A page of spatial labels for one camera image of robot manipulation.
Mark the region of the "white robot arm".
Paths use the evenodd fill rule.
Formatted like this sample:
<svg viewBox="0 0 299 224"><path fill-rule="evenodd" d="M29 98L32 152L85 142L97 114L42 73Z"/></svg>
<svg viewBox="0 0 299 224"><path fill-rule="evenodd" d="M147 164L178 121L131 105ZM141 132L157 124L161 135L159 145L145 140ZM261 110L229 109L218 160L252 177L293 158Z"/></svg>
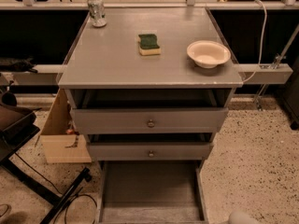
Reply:
<svg viewBox="0 0 299 224"><path fill-rule="evenodd" d="M235 211L232 212L228 219L229 224L261 224L257 219L247 213Z"/></svg>

